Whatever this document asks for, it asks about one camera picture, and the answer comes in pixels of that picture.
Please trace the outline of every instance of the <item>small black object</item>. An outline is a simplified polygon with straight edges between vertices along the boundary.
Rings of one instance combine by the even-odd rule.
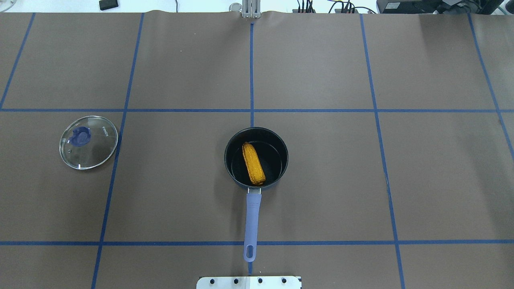
[[[118,0],[100,0],[98,3],[100,4],[100,10],[102,11],[118,7]]]

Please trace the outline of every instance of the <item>grid line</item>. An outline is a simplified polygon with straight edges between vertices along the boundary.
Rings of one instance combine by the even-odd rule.
[[[400,246],[398,244],[398,232],[396,230],[396,219],[394,217],[393,198],[391,196],[391,186],[389,184],[389,174],[387,171],[386,154],[384,152],[384,146],[383,146],[383,141],[382,141],[382,131],[380,129],[380,119],[378,117],[377,100],[375,97],[375,86],[373,85],[373,75],[371,73],[370,55],[368,52],[368,43],[366,41],[366,30],[364,27],[364,19],[362,18],[362,14],[359,14],[359,18],[360,18],[360,27],[362,30],[362,41],[364,43],[364,54],[366,56],[366,66],[368,67],[368,79],[370,82],[371,98],[373,100],[375,123],[377,125],[378,144],[380,146],[380,156],[382,158],[382,169],[384,172],[385,184],[386,184],[386,188],[387,188],[387,195],[388,195],[388,201],[389,201],[389,214],[391,216],[391,227],[393,228],[393,238],[394,238],[394,242],[395,242],[394,247],[396,250],[396,262],[398,263],[398,274],[399,274],[399,278],[400,278],[400,286],[401,286],[401,289],[405,289],[405,279],[403,277],[403,266],[401,263]]]
[[[244,241],[104,241],[102,246],[243,246]],[[514,239],[455,240],[354,240],[354,241],[257,241],[259,246],[355,246],[355,245],[449,245],[514,244]],[[0,241],[0,246],[99,246],[100,242],[82,241]]]
[[[128,113],[497,113],[497,110],[458,109],[0,109],[0,112],[128,112]],[[514,110],[499,110],[514,113]]]
[[[121,150],[121,143],[123,140],[123,130],[125,128],[127,109],[129,107],[129,101],[130,101],[130,92],[132,89],[132,80],[134,78],[134,70],[136,68],[137,52],[139,49],[139,41],[141,40],[141,31],[143,29],[143,20],[144,20],[144,13],[141,13],[141,18],[139,20],[139,29],[137,32],[136,47],[134,48],[134,58],[132,59],[132,68],[131,68],[131,72],[130,72],[130,78],[128,80],[127,94],[125,97],[125,108],[123,111],[123,117],[121,118],[120,133],[119,133],[119,137],[118,137],[118,147],[116,149],[116,155],[114,157],[113,172],[111,174],[111,183],[109,184],[109,192],[107,194],[107,202],[105,204],[105,212],[104,212],[104,216],[103,216],[102,231],[100,233],[100,242],[98,244],[97,258],[96,258],[96,262],[95,262],[95,270],[93,272],[93,280],[91,281],[91,289],[94,289],[96,287],[98,269],[100,267],[100,260],[102,258],[103,240],[105,238],[105,229],[107,227],[107,218],[109,216],[109,208],[111,206],[111,198],[113,195],[114,180],[116,178],[116,170],[118,168],[118,160],[119,160],[119,155],[120,155],[120,150]]]
[[[479,43],[478,43],[478,40],[476,39],[476,33],[475,33],[475,27],[473,26],[473,20],[471,19],[471,14],[469,14],[469,13],[468,13],[468,21],[469,21],[469,27],[471,28],[471,34],[473,35],[473,41],[475,42],[476,54],[479,57],[480,65],[482,66],[485,80],[487,81],[487,86],[489,87],[489,92],[491,93],[491,98],[492,98],[492,101],[494,102],[494,107],[496,108],[496,113],[498,114],[498,118],[500,119],[500,124],[502,125],[503,134],[505,135],[505,140],[507,141],[507,145],[510,150],[510,156],[512,157],[512,160],[514,160],[514,149],[512,148],[512,143],[510,142],[509,134],[507,132],[507,128],[505,127],[505,122],[503,121],[502,112],[500,111],[500,106],[498,105],[496,95],[494,94],[494,90],[492,89],[491,80],[489,79],[489,73],[487,73],[484,59],[482,58],[482,53],[480,52]]]
[[[18,54],[16,55],[16,59],[14,60],[14,64],[12,65],[11,74],[9,75],[9,79],[7,80],[7,84],[5,85],[4,94],[2,95],[2,99],[0,100],[0,109],[4,105],[5,98],[7,97],[7,92],[9,91],[9,87],[11,86],[12,78],[14,77],[14,72],[16,72],[16,67],[18,66],[18,61],[20,61],[20,57],[22,56],[23,48],[25,47],[25,43],[27,42],[27,38],[29,37],[30,29],[32,28],[32,23],[34,23],[35,13],[30,17],[29,25],[27,26],[27,31],[25,31],[25,36],[23,37],[22,44],[20,49],[18,50]]]
[[[254,126],[255,104],[253,99],[253,22],[250,23],[250,127]]]

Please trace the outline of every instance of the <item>saucepan handle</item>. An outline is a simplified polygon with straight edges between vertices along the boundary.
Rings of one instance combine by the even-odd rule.
[[[261,190],[248,189],[246,194],[246,226],[243,258],[253,262],[257,253],[257,228],[259,226],[259,208],[261,207]]]

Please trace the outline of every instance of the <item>yellow corn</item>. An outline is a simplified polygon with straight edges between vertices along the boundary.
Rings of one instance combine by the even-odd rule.
[[[250,181],[256,186],[261,186],[266,180],[266,176],[262,170],[257,152],[250,143],[245,142],[243,144],[243,158],[245,159]]]

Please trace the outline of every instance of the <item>black device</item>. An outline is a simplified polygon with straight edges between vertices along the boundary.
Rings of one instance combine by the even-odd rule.
[[[385,14],[491,14],[503,0],[377,0]]]
[[[100,0],[98,3],[100,4],[100,10],[102,11],[118,7],[118,0]]]

